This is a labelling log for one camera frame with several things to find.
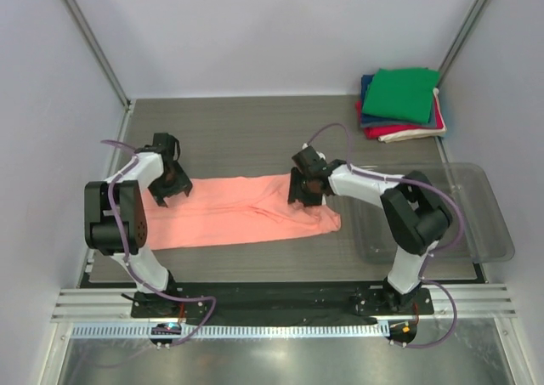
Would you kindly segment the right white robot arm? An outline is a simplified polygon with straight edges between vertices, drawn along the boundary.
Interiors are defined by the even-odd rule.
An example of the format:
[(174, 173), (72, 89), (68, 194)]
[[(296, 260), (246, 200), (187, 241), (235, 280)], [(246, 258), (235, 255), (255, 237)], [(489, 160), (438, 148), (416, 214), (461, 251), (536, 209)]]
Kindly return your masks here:
[(383, 210), (397, 251), (382, 287), (385, 307), (396, 314), (414, 302), (422, 285), (420, 272), (452, 224), (452, 214), (442, 195), (419, 171), (406, 175), (377, 173), (346, 161), (327, 161), (305, 145), (292, 157), (287, 201), (305, 207), (324, 204), (330, 195), (345, 196)]

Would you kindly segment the salmon pink t-shirt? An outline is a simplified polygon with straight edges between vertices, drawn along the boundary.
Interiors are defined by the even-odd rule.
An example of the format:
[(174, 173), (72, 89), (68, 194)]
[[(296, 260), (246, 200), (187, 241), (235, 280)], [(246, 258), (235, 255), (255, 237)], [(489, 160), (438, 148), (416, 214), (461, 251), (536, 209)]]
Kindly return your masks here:
[(328, 206), (290, 204), (290, 175), (192, 180), (193, 189), (159, 206), (142, 194), (151, 250), (298, 239), (337, 232), (341, 216)]

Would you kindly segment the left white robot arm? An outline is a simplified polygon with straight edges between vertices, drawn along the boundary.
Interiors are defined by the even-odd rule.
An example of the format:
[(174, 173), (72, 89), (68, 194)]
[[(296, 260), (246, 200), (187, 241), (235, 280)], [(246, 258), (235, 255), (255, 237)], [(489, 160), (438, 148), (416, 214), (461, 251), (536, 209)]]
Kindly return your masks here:
[(152, 253), (143, 194), (167, 207), (167, 199), (188, 196), (193, 184), (179, 164), (181, 146), (170, 133), (155, 133), (152, 143), (134, 148), (105, 139), (103, 144), (130, 155), (130, 161), (109, 178), (84, 188), (84, 232), (90, 249), (119, 263), (135, 282), (138, 293), (151, 296), (150, 306), (161, 316), (174, 315), (180, 306), (175, 279)]

